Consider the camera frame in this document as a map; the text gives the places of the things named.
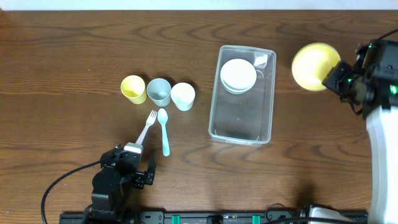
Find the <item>yellow bowl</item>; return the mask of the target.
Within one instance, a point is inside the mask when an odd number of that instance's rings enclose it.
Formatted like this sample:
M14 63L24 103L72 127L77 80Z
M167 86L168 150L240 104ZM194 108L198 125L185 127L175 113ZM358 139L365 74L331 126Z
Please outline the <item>yellow bowl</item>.
M322 81L341 60L332 46L315 42L301 48L292 62L292 75L302 88L309 91L323 91Z

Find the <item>white plastic fork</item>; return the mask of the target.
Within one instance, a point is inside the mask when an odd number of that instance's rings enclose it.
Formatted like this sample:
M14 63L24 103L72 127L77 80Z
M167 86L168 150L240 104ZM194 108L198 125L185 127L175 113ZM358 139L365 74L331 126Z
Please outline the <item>white plastic fork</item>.
M149 128L155 123L155 121L157 119L157 113L158 113L158 111L156 111L156 110L152 110L150 112L150 115L148 116L148 118L146 120L146 125L144 126L144 129L140 133L140 135L136 141L136 144L141 145L143 143L144 138L145 138Z

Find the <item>light blue plastic spoon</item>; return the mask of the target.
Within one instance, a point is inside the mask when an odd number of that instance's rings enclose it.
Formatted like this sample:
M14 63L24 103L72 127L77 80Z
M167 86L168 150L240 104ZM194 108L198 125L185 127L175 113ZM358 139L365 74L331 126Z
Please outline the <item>light blue plastic spoon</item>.
M158 112L157 119L162 128L162 152L165 157L170 155L170 145L166 127L168 118L166 110L161 108Z

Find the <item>yellow cup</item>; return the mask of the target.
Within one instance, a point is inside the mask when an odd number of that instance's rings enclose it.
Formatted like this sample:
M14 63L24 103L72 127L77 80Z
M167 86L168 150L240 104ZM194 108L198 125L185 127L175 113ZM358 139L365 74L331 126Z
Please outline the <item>yellow cup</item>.
M121 92L134 104L142 104L147 99L146 84L137 75L130 75L121 82Z

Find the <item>grey cup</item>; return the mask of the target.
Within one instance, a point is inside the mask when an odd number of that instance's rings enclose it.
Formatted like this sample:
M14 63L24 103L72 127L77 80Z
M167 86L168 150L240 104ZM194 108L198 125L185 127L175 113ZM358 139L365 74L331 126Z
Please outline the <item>grey cup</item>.
M171 85L163 78L156 78L147 86L148 97L159 107L166 107L171 101Z

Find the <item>white cup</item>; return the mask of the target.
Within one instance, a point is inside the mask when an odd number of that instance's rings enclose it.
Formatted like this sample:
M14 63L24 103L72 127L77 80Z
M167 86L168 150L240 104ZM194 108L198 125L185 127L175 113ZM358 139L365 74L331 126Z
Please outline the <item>white cup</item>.
M188 111L193 106L195 90L188 83L178 83L171 89L171 99L180 111Z

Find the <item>white bowl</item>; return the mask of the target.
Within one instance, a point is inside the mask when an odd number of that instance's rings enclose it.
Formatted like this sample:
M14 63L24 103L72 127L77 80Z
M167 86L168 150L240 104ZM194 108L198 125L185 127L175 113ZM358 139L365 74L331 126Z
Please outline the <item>white bowl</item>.
M257 80L257 73L254 66L243 59L232 59L227 61L221 68L220 79L223 85L235 89L245 89L254 86Z

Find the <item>grey bowl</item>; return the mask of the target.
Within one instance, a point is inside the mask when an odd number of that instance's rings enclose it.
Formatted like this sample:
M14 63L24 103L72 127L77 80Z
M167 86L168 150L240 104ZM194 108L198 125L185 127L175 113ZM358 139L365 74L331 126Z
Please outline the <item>grey bowl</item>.
M223 85L223 87L226 89L226 91L228 91L229 93L232 93L234 95L243 94L252 88L252 86L249 86L245 89L239 90L239 89L232 88L232 87L228 86L227 84Z

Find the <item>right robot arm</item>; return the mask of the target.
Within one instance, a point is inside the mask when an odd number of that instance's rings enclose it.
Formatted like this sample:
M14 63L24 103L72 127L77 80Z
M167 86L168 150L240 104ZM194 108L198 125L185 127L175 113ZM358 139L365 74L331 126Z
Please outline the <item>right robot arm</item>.
M368 223L397 223L397 42L382 37L356 51L350 65L330 45L312 43L292 62L295 81L330 90L366 122L371 142L372 199Z

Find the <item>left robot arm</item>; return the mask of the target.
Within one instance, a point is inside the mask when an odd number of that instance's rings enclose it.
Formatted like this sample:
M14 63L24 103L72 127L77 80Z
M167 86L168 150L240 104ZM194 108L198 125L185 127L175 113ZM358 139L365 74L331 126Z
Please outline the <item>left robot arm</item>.
M143 146L129 142L101 156L101 171L92 180L92 204L85 209L82 223L139 222L138 214L127 210L124 203L132 188L143 189L154 182L154 159L147 170L138 170L142 152Z

